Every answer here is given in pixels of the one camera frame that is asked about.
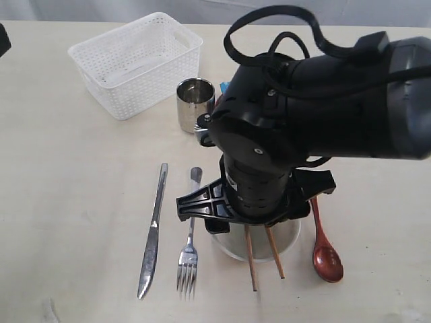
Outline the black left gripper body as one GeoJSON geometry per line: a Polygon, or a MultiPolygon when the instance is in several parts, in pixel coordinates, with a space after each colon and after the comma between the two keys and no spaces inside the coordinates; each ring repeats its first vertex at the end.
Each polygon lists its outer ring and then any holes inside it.
{"type": "Polygon", "coordinates": [[[11,48],[11,42],[5,26],[0,24],[0,57],[2,57],[11,48]]]}

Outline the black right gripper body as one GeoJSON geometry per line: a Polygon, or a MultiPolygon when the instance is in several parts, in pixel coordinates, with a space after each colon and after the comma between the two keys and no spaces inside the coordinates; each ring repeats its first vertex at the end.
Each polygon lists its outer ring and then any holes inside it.
{"type": "Polygon", "coordinates": [[[309,201],[336,188],[329,170],[290,168],[273,174],[222,156],[220,172],[219,179],[176,200],[181,221],[202,218],[211,234],[228,233],[231,223],[271,227],[307,217],[309,201]]]}

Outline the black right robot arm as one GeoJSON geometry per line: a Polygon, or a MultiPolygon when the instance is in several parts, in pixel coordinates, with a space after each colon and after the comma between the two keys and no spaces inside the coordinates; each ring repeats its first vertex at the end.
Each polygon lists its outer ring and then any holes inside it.
{"type": "Polygon", "coordinates": [[[290,61],[277,91],[259,67],[240,66],[209,117],[222,151],[220,179],[176,200],[181,221],[211,234],[231,223],[272,226],[306,217],[336,184],[319,166],[332,157],[426,159],[430,155],[430,40],[384,42],[377,61],[329,55],[290,61]]]}

